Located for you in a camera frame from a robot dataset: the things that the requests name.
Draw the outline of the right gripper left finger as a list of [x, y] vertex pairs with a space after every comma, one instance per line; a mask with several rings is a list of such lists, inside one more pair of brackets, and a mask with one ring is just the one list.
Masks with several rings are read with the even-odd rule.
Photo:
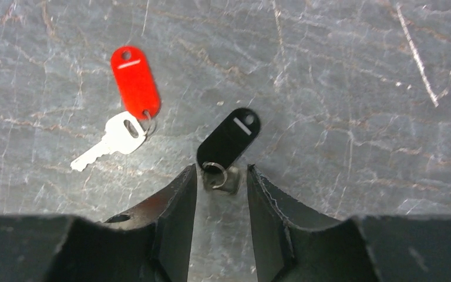
[[186, 281], [197, 202], [197, 168], [108, 220], [70, 217], [48, 281]]

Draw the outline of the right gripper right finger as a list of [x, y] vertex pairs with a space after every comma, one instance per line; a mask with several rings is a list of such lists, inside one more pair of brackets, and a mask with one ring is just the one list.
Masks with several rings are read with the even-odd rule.
[[355, 220], [306, 206], [253, 164], [247, 196], [258, 281], [378, 280]]

